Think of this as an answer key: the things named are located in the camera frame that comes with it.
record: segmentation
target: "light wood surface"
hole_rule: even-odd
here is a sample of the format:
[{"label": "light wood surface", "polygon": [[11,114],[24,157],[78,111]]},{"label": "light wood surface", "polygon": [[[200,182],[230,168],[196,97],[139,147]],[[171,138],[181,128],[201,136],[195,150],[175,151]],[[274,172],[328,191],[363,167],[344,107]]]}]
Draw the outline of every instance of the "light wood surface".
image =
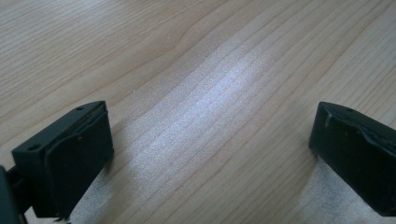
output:
[{"label": "light wood surface", "polygon": [[0,163],[96,100],[115,157],[72,223],[396,221],[307,144],[319,101],[396,128],[393,1],[0,1]]}]

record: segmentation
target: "wooden table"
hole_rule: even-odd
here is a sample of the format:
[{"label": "wooden table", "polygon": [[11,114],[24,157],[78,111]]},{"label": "wooden table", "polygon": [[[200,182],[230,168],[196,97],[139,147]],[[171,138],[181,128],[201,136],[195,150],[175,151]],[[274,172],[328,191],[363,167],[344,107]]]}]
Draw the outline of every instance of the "wooden table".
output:
[{"label": "wooden table", "polygon": [[307,144],[319,101],[396,128],[393,1],[3,0],[0,85],[8,169],[106,100],[115,157],[72,223],[396,221]]}]

